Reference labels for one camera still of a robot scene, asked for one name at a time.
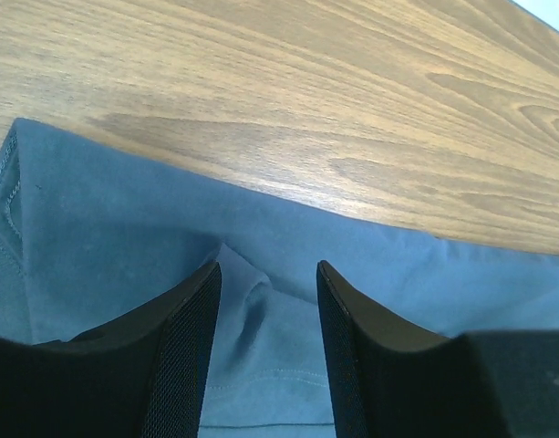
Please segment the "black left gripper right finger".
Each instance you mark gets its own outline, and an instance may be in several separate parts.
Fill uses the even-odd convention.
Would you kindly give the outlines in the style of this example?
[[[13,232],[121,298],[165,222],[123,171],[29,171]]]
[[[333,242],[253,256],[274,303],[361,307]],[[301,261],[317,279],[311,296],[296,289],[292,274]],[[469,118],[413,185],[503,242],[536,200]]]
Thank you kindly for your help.
[[[559,329],[446,338],[328,262],[317,299],[339,437],[559,437]]]

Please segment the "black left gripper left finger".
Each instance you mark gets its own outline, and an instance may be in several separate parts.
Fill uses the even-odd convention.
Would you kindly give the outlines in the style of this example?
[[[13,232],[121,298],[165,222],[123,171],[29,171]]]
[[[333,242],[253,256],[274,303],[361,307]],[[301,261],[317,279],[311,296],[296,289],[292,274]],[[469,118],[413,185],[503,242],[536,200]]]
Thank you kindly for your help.
[[[211,262],[69,341],[0,338],[0,437],[194,437],[222,287]]]

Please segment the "teal blue t-shirt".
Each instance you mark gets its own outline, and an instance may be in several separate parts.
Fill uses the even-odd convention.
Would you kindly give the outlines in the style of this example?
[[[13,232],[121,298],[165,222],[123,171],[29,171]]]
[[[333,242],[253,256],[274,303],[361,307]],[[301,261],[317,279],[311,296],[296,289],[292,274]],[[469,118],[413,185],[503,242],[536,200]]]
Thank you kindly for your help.
[[[0,336],[68,340],[216,260],[202,437],[335,435],[316,303],[326,260],[443,335],[559,329],[559,256],[362,222],[18,119],[0,151]]]

